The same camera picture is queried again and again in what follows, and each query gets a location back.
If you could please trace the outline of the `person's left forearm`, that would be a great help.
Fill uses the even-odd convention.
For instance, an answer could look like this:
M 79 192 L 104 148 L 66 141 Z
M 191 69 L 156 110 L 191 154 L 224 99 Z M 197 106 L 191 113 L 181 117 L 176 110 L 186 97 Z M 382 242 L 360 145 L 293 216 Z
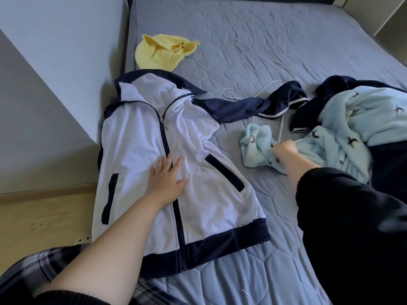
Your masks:
M 35 305 L 129 305 L 158 213 L 175 198 L 137 200 L 34 299 Z

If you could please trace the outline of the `person's left hand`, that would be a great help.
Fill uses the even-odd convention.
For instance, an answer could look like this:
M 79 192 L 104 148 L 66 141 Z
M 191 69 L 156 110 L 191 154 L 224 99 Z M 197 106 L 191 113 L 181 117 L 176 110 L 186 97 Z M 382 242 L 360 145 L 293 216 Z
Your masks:
M 175 189 L 178 179 L 179 171 L 183 164 L 183 157 L 179 157 L 174 164 L 172 162 L 172 169 L 169 173 L 164 173 L 164 160 L 167 157 L 160 157 L 155 166 L 156 175 L 155 181 L 148 181 L 145 196 L 152 201 L 158 203 L 161 207 L 165 207 L 173 203 L 181 194 Z

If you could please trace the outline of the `white and navy zip jacket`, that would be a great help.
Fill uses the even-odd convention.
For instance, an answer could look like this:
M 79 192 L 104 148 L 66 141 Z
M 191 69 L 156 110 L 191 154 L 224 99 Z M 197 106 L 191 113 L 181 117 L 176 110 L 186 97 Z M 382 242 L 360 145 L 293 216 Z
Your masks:
M 93 240 L 145 194 L 150 167 L 169 153 L 183 157 L 177 178 L 188 181 L 156 217 L 140 277 L 176 275 L 271 240 L 254 188 L 209 139 L 224 123 L 273 119 L 305 104 L 297 81 L 266 99 L 235 102 L 197 99 L 206 91 L 157 69 L 128 72 L 115 86 L 118 98 L 106 107 L 101 131 Z

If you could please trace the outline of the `beige wardrobe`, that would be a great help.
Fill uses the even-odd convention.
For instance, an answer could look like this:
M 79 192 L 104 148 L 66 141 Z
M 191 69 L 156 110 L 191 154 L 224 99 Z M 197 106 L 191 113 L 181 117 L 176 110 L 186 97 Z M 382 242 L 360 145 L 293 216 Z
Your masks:
M 334 0 L 407 66 L 407 0 Z

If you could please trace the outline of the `navy garment with white stripe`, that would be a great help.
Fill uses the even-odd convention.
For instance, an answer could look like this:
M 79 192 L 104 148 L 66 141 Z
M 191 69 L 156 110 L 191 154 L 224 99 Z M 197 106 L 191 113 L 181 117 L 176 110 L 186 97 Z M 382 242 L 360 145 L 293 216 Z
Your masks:
M 322 125 L 324 108 L 341 102 L 349 127 L 359 133 L 373 159 L 374 189 L 407 204 L 407 86 L 398 88 L 376 80 L 330 76 L 316 96 L 297 110 L 289 128 L 307 131 Z

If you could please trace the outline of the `plaid trousers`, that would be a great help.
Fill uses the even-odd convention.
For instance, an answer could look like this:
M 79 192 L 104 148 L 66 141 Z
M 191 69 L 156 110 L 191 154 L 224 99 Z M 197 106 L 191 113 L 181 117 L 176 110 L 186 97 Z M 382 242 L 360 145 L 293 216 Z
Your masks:
M 50 248 L 29 255 L 0 276 L 0 305 L 25 305 L 50 283 L 88 244 Z M 140 279 L 130 305 L 187 305 L 153 284 Z

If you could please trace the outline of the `person's right forearm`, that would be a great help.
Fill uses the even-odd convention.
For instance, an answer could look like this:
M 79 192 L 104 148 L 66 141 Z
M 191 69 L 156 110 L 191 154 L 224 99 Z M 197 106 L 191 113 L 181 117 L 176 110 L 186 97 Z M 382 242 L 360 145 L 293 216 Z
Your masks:
M 285 153 L 283 157 L 281 157 L 280 162 L 286 170 L 294 191 L 297 191 L 298 182 L 306 172 L 311 169 L 321 168 L 321 166 L 313 163 L 304 156 L 292 152 Z

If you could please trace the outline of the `person's right hand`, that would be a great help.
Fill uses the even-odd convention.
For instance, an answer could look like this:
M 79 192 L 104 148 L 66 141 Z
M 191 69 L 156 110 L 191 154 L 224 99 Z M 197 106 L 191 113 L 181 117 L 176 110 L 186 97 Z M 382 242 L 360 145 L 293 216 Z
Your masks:
M 286 145 L 286 152 L 284 154 L 284 158 L 279 161 L 284 164 L 284 163 L 288 162 L 288 160 L 293 159 L 295 156 L 299 155 L 299 152 L 298 152 L 298 148 L 294 141 L 286 140 L 283 142 L 285 142 L 285 145 Z

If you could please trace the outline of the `grey quilted mattress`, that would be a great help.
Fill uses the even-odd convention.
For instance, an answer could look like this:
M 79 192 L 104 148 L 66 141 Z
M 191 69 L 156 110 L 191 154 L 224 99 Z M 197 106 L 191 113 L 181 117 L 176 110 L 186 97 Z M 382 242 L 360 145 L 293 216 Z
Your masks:
M 378 80 L 407 89 L 407 67 L 336 6 L 230 0 L 133 0 L 125 72 L 136 69 L 142 35 L 199 40 L 174 70 L 208 93 L 252 97 L 271 81 L 298 81 L 309 98 L 329 76 Z M 246 168 L 239 142 L 252 120 L 228 123 L 211 137 L 254 187 L 271 240 L 186 271 L 152 280 L 187 304 L 328 305 L 297 226 L 288 178 Z

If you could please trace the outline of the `light blue printed fleece garment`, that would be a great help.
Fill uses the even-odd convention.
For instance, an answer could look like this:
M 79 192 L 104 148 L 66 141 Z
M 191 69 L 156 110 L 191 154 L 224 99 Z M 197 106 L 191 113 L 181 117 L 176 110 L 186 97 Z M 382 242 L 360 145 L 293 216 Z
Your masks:
M 308 101 L 301 85 L 298 95 L 288 97 L 289 91 L 295 90 L 293 87 L 285 83 L 267 97 L 273 106 L 275 102 L 282 108 L 281 112 L 276 112 L 276 116 L 266 116 L 265 112 L 258 115 L 284 119 L 284 113 L 291 105 L 299 104 L 302 108 L 307 102 L 313 102 Z M 317 122 L 321 125 L 314 126 L 305 137 L 294 141 L 299 154 L 319 166 L 345 171 L 359 182 L 368 184 L 373 177 L 373 155 L 368 147 L 407 140 L 407 93 L 369 86 L 339 92 L 325 104 Z M 273 153 L 273 147 L 281 141 L 282 123 L 278 140 L 273 139 L 269 126 L 247 125 L 241 140 L 246 167 L 267 165 L 286 174 Z

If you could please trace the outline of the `yellow cloth hat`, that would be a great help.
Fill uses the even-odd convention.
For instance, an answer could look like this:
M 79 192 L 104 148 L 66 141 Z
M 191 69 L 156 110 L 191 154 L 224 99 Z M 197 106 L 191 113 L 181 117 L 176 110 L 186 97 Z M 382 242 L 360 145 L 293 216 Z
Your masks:
M 139 69 L 173 71 L 186 56 L 200 45 L 198 40 L 174 35 L 143 35 L 135 49 L 135 62 Z

